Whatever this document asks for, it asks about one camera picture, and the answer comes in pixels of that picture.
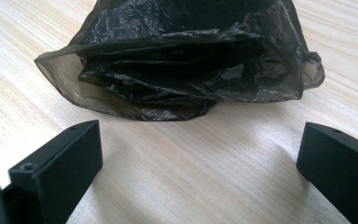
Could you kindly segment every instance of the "wood grain surface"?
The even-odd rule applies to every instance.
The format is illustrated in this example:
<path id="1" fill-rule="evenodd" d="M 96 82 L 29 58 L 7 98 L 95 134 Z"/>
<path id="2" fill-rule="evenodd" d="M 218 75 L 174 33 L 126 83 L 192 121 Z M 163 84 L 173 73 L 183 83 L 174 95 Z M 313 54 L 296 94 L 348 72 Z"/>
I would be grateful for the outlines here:
<path id="1" fill-rule="evenodd" d="M 296 156 L 306 121 L 358 138 L 358 0 L 294 2 L 323 58 L 322 87 L 301 101 L 140 122 L 70 104 L 34 64 L 67 45 L 95 0 L 0 0 L 0 186 L 56 134 L 98 119 L 104 166 L 68 223 L 347 223 Z"/>

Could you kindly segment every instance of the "light wooden surface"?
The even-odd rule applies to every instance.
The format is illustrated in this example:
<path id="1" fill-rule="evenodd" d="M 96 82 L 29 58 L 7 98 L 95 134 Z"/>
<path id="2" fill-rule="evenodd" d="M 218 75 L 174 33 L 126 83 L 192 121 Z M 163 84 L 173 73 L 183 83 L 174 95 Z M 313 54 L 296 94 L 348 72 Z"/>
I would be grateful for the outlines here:
<path id="1" fill-rule="evenodd" d="M 296 170 L 306 121 L 358 138 L 358 1 L 295 0 L 327 78 L 301 101 L 219 103 L 185 122 L 139 122 L 64 100 L 34 65 L 95 0 L 0 0 L 0 185 L 78 122 L 101 122 L 104 166 L 69 223 L 346 223 Z"/>

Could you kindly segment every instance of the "wooden table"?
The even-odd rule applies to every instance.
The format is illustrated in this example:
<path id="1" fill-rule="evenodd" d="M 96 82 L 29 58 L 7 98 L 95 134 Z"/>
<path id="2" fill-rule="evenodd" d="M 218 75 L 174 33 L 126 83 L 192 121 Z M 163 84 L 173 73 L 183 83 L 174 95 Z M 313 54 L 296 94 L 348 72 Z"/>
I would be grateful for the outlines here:
<path id="1" fill-rule="evenodd" d="M 0 186 L 78 122 L 101 122 L 104 166 L 69 223 L 345 223 L 296 169 L 306 121 L 358 138 L 358 1 L 295 0 L 326 80 L 301 101 L 219 103 L 184 122 L 110 117 L 67 102 L 34 64 L 95 0 L 0 0 Z"/>

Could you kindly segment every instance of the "plastic bag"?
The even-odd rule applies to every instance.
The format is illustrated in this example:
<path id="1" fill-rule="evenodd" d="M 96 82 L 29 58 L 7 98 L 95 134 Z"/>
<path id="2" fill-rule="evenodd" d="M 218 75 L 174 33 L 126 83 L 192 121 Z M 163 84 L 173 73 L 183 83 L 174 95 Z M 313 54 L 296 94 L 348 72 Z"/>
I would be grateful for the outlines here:
<path id="1" fill-rule="evenodd" d="M 297 100 L 324 81 L 290 0 L 98 0 L 68 47 L 35 62 L 73 104 L 140 120 Z"/>

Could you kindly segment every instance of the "screw hole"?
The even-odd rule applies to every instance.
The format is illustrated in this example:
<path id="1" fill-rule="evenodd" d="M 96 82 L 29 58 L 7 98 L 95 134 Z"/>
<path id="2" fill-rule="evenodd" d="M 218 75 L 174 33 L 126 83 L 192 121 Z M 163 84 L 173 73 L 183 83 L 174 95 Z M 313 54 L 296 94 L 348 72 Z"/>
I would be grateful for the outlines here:
<path id="1" fill-rule="evenodd" d="M 333 132 L 333 133 L 342 133 L 342 131 L 337 130 L 337 129 L 333 129 L 332 132 Z"/>
<path id="2" fill-rule="evenodd" d="M 33 170 L 35 167 L 36 167 L 36 165 L 34 165 L 32 163 L 25 163 L 20 167 L 20 169 L 25 170 L 25 171 L 30 171 L 30 170 Z"/>

